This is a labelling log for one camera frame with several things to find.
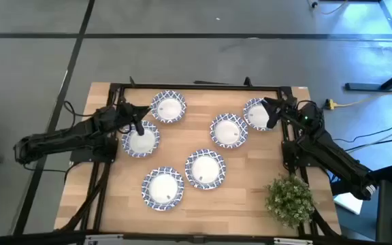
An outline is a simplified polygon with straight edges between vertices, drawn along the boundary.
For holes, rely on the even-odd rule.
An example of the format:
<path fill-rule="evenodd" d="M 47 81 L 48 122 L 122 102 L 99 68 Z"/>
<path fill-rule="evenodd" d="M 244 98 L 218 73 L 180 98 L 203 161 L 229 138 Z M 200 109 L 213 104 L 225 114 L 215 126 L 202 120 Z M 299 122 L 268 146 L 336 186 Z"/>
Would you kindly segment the blue patterned white paper bowl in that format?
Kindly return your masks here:
<path fill-rule="evenodd" d="M 237 114 L 219 114 L 211 122 L 210 137 L 222 148 L 238 148 L 248 139 L 248 127 Z"/>
<path fill-rule="evenodd" d="M 201 190 L 220 187 L 225 180 L 226 171 L 224 158 L 207 148 L 193 152 L 184 165 L 184 172 L 190 185 Z"/>
<path fill-rule="evenodd" d="M 269 114 L 262 105 L 263 98 L 252 98 L 246 102 L 243 109 L 244 120 L 257 131 L 269 131 L 267 122 Z"/>
<path fill-rule="evenodd" d="M 161 136 L 157 126 L 147 120 L 142 121 L 142 126 L 143 135 L 139 135 L 135 129 L 132 129 L 121 137 L 122 149 L 130 157 L 147 157 L 159 147 Z"/>
<path fill-rule="evenodd" d="M 153 210 L 165 212 L 175 208 L 184 194 L 184 180 L 173 167 L 153 169 L 142 182 L 142 199 Z"/>
<path fill-rule="evenodd" d="M 166 90 L 152 98 L 151 113 L 162 123 L 176 123 L 186 112 L 186 100 L 178 91 Z"/>

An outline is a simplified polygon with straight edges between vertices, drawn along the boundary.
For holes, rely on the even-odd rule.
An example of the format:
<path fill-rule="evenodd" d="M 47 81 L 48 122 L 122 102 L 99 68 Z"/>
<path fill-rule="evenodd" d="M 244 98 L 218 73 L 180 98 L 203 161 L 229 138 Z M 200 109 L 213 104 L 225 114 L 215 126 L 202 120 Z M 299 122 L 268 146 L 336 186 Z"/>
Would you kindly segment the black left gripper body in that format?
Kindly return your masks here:
<path fill-rule="evenodd" d="M 135 105 L 128 102 L 121 102 L 116 106 L 116 115 L 114 123 L 116 125 L 135 124 L 137 121 L 137 108 Z"/>

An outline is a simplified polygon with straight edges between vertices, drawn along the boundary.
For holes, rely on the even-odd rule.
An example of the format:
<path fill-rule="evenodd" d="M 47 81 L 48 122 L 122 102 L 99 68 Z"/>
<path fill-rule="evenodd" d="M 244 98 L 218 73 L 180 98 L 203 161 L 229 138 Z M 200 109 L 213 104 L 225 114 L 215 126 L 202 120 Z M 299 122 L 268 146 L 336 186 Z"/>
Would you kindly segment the white paper sheet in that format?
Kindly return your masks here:
<path fill-rule="evenodd" d="M 360 215 L 363 200 L 357 199 L 351 193 L 343 193 L 336 195 L 333 198 L 335 204 L 341 206 L 342 208 L 352 212 L 353 214 Z"/>

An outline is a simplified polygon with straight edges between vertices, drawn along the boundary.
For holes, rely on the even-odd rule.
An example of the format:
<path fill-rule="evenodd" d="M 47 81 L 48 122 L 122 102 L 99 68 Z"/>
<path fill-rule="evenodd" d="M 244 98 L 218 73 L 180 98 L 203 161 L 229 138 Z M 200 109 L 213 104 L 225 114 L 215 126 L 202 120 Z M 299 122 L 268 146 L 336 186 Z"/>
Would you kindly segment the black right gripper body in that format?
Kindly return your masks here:
<path fill-rule="evenodd" d="M 280 118 L 284 114 L 292 114 L 297 110 L 297 98 L 289 96 L 286 99 L 275 100 L 275 115 Z"/>

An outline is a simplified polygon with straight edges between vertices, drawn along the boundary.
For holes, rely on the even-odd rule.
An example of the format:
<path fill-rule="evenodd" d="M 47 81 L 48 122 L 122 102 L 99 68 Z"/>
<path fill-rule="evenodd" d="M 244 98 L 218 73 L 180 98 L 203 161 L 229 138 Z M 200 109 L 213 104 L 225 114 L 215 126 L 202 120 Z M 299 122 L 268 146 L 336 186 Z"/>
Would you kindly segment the small green artificial plant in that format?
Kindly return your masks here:
<path fill-rule="evenodd" d="M 265 208 L 284 227 L 310 223 L 315 211 L 310 187 L 296 175 L 279 175 L 265 186 Z"/>

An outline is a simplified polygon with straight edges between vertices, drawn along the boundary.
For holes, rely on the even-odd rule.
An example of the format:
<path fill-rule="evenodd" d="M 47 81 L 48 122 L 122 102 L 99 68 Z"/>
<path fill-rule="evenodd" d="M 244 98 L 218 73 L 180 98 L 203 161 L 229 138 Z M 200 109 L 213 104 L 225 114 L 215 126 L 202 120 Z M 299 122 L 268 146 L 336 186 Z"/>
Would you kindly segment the silver metal bracket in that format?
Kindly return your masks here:
<path fill-rule="evenodd" d="M 121 234 L 88 235 L 82 245 L 123 245 Z"/>
<path fill-rule="evenodd" d="M 312 240 L 274 238 L 274 245 L 314 245 Z"/>

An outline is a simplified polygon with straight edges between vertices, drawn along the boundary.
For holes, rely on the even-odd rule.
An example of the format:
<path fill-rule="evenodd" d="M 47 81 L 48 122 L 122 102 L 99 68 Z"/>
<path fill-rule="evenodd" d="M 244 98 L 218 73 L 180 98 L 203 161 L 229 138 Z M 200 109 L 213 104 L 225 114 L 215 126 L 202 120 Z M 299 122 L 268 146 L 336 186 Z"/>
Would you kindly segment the black metal bar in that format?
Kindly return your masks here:
<path fill-rule="evenodd" d="M 378 185 L 380 185 L 382 181 L 387 181 L 392 184 L 392 165 L 371 171 L 369 175 Z"/>

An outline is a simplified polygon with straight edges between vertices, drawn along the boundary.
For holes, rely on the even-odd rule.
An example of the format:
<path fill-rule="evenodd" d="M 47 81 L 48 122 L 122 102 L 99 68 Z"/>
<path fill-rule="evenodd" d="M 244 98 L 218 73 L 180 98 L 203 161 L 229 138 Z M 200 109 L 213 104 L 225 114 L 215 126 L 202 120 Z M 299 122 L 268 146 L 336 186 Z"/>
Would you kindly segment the black frame crossbar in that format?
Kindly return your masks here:
<path fill-rule="evenodd" d="M 121 234 L 124 240 L 155 240 L 190 242 L 204 244 L 206 242 L 255 242 L 274 245 L 274 238 L 293 238 L 312 240 L 314 245 L 392 245 L 374 241 L 355 240 L 344 236 L 300 235 L 291 236 L 245 236 L 245 235 L 170 235 L 142 233 L 96 233 L 86 231 L 53 231 L 49 233 L 30 233 L 22 235 L 0 236 L 0 245 L 70 245 L 83 243 L 88 235 Z"/>

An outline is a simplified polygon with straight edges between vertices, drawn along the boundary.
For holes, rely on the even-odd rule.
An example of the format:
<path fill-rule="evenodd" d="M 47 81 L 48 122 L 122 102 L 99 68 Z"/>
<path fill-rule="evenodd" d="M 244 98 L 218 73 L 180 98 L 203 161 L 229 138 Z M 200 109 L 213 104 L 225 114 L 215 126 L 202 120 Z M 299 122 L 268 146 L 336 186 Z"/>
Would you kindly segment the black aluminium table frame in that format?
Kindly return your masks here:
<path fill-rule="evenodd" d="M 173 234 L 189 236 L 241 235 L 296 236 L 314 233 L 304 224 L 284 227 L 265 208 L 265 187 L 286 174 L 281 145 L 294 138 L 291 126 L 280 122 L 271 131 L 250 129 L 247 141 L 236 149 L 217 146 L 210 138 L 210 125 L 219 114 L 241 114 L 245 103 L 255 97 L 277 97 L 280 87 L 240 85 L 183 85 L 172 89 L 184 95 L 184 118 L 157 125 L 161 142 L 149 157 L 130 157 L 117 150 L 105 191 L 92 204 L 88 228 L 125 235 Z M 188 156 L 201 148 L 217 151 L 225 158 L 225 181 L 217 189 L 203 191 L 186 185 L 182 201 L 168 211 L 149 208 L 142 199 L 144 177 L 153 169 L 170 166 L 184 172 Z"/>

